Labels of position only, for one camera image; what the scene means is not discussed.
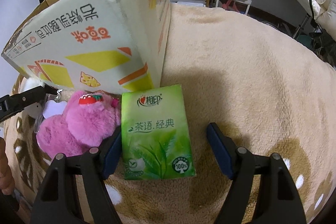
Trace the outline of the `person's hand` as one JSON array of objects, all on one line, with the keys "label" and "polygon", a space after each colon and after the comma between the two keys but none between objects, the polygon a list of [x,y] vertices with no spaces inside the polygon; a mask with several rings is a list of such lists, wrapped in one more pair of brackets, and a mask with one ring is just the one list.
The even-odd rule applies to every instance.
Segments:
[{"label": "person's hand", "polygon": [[1,138],[0,143],[0,188],[4,195],[11,195],[14,192],[15,181],[8,164],[8,159],[5,153],[6,143]]}]

